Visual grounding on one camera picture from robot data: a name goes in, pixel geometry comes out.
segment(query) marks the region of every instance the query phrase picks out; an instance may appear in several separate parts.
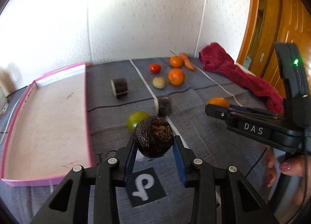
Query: black square marker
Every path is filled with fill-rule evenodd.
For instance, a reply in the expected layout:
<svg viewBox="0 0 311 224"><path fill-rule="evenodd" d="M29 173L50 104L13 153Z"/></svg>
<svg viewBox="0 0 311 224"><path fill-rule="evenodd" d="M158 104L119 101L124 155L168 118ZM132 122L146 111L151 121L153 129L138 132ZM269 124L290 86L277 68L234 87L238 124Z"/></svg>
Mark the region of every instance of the black square marker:
<svg viewBox="0 0 311 224"><path fill-rule="evenodd" d="M134 172L131 181L126 186L126 191L133 207L141 206L166 196L153 168Z"/></svg>

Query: pink nail polish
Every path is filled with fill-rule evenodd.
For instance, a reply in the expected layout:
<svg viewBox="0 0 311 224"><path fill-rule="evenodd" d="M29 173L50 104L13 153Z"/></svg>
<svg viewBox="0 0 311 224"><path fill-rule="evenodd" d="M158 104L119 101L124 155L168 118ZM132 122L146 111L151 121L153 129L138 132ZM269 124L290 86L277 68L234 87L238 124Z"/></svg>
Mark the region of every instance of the pink nail polish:
<svg viewBox="0 0 311 224"><path fill-rule="evenodd" d="M284 162L280 164L280 170L286 171L290 168L290 164L288 162Z"/></svg>

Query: potato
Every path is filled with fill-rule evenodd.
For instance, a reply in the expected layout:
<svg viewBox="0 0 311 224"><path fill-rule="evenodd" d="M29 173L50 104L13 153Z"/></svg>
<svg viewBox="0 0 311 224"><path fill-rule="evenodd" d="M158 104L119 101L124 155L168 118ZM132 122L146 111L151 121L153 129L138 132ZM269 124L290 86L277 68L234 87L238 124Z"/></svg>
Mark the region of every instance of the potato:
<svg viewBox="0 0 311 224"><path fill-rule="evenodd" d="M166 86L166 80L162 77L156 76L153 80L152 83L155 88L158 89L163 89Z"/></svg>

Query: green led light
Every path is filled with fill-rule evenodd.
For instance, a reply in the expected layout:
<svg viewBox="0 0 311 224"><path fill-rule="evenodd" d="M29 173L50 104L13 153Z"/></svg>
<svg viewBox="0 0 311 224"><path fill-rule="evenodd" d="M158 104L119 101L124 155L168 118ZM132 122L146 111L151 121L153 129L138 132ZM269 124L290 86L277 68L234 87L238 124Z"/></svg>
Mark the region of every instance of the green led light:
<svg viewBox="0 0 311 224"><path fill-rule="evenodd" d="M296 67L298 67L298 62L299 62L299 60L298 60L298 58L296 58L294 61L294 65L296 65Z"/></svg>

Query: fingernail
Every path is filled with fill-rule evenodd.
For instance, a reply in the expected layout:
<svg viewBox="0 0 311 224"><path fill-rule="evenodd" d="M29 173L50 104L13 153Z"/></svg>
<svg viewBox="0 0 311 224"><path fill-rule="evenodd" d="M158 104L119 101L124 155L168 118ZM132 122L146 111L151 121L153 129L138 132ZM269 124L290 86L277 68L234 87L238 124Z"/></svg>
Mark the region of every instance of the fingernail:
<svg viewBox="0 0 311 224"><path fill-rule="evenodd" d="M282 171L286 171L289 168L290 168L290 163L288 163L288 162L284 162L284 163L280 164L280 170L282 170Z"/></svg>
<svg viewBox="0 0 311 224"><path fill-rule="evenodd" d="M273 179L273 175L272 175L272 174L268 174L268 175L267 175L267 178L266 178L266 180L267 180L267 186L269 185L269 183L271 182L272 179Z"/></svg>
<svg viewBox="0 0 311 224"><path fill-rule="evenodd" d="M268 165L267 166L270 169L270 168L272 168L274 166L274 163L272 161L268 161Z"/></svg>

